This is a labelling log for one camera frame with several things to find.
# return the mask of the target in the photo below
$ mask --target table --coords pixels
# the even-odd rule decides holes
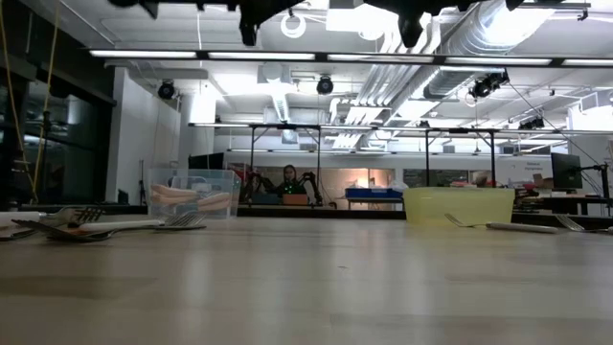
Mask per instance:
[[[398,197],[345,197],[349,203],[349,209],[352,208],[352,203],[383,203],[383,204],[402,204],[404,211],[404,200]]]
[[[381,219],[32,237],[0,243],[0,342],[608,344],[612,246]]]
[[[539,202],[542,203],[543,208],[546,210],[552,210],[556,214],[562,215],[577,215],[578,206],[580,206],[580,213],[583,216],[587,216],[587,205],[606,205],[607,199],[603,197],[585,197],[585,196],[563,196],[563,197],[526,197],[521,199],[522,202]]]

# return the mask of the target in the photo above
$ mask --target person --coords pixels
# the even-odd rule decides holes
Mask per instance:
[[[292,165],[286,165],[284,167],[284,182],[277,187],[277,193],[279,196],[284,194],[303,195],[307,193],[305,186],[298,184],[296,179],[296,168]]]

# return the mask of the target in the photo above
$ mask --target yellow container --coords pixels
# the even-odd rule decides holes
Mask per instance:
[[[406,220],[412,225],[449,226],[451,214],[465,224],[511,222],[515,190],[494,188],[412,188],[404,191]]]

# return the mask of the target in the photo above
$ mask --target plastic container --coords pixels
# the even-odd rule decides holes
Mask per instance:
[[[411,188],[404,191],[404,209],[412,225],[455,226],[445,214],[465,224],[508,223],[514,199],[513,189]]]
[[[395,197],[401,198],[402,193],[392,188],[347,188],[345,197]]]
[[[240,179],[233,171],[150,169],[148,213],[157,219],[187,214],[237,216]]]

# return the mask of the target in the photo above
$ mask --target security camera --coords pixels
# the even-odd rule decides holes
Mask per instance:
[[[175,93],[176,89],[174,88],[173,80],[162,81],[162,86],[157,90],[157,95],[160,96],[162,100],[172,100]]]
[[[334,90],[334,83],[329,76],[322,76],[317,83],[317,93],[323,96],[329,95]]]

